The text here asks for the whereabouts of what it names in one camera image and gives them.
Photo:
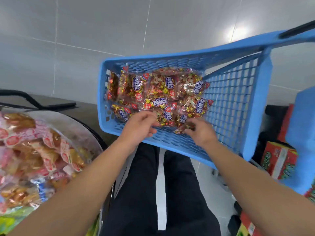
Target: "person's left arm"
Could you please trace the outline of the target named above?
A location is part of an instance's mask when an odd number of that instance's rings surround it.
[[[65,189],[56,193],[9,236],[84,236],[108,195],[128,155],[156,133],[156,115],[140,112],[126,123],[118,139],[87,166]]]

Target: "person's left hand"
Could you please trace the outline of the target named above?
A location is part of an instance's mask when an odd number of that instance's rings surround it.
[[[123,142],[124,145],[135,148],[143,139],[151,137],[157,132],[156,129],[152,128],[160,125],[156,119],[156,114],[150,111],[134,114],[125,124],[117,140]]]

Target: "black metal bar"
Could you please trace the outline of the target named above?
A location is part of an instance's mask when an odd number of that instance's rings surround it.
[[[285,32],[282,32],[281,34],[279,34],[278,38],[279,39],[286,39],[286,38],[292,37],[294,35],[301,34],[305,31],[312,30],[314,28],[315,28],[315,20],[310,21],[308,23],[305,23],[303,25],[294,27],[294,28],[287,30]]]
[[[49,110],[49,111],[63,111],[67,109],[73,109],[76,108],[76,103],[63,103],[63,104],[55,104],[55,105],[48,105],[48,106],[43,106],[39,102],[37,102],[32,96],[29,94],[23,92],[23,91],[18,91],[18,90],[6,90],[6,89],[0,89],[0,96],[19,96],[22,98],[25,98],[26,101],[28,101],[30,104],[32,104],[34,107],[36,107],[38,110]],[[5,104],[1,103],[2,106],[9,107],[9,108],[27,108],[23,106],[18,106],[18,105],[13,105],[13,104]]]

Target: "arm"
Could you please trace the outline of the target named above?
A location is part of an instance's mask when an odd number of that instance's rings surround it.
[[[68,186],[18,224],[9,236],[85,235],[126,158],[159,125],[152,112],[140,112],[126,123],[119,138]]]
[[[186,130],[206,150],[233,195],[264,235],[315,235],[315,206],[304,196],[275,182],[268,174],[218,142],[211,124],[188,120]]]

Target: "pile of candy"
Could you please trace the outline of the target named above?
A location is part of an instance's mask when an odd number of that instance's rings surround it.
[[[90,162],[88,149],[75,149],[45,122],[0,112],[0,222],[18,215],[10,222],[19,223]]]
[[[108,71],[106,100],[122,121],[138,111],[152,111],[162,127],[174,127],[181,134],[188,118],[199,118],[207,112],[213,100],[202,97],[209,83],[201,73],[187,68],[166,67],[149,73],[134,73],[123,67],[119,75]]]

